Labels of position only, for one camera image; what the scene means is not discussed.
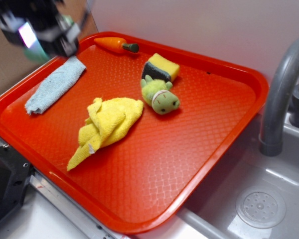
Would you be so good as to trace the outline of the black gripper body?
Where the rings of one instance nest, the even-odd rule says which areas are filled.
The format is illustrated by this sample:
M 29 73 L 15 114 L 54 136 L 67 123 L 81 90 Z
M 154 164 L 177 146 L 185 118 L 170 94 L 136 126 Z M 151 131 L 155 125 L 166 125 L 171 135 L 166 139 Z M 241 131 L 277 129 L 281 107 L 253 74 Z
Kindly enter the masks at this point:
M 48 56 L 71 57 L 79 48 L 80 28 L 62 15 L 63 0 L 0 0 L 0 29 L 11 44 L 30 48 L 38 41 Z

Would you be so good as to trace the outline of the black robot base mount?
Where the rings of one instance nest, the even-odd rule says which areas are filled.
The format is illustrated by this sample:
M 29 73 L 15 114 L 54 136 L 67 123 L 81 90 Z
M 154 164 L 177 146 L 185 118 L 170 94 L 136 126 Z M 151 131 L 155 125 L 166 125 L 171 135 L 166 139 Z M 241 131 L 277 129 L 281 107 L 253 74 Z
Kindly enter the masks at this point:
M 0 146 L 0 225 L 23 206 L 31 163 L 8 144 Z

